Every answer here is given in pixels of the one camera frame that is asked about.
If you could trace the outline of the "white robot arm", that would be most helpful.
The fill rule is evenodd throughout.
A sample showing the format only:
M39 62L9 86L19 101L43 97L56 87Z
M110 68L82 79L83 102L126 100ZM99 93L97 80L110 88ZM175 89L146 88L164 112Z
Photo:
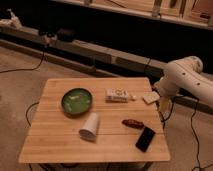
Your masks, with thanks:
M174 97L185 89L213 109L213 81L201 75L203 63L196 56L168 62L163 76L155 83L161 97Z

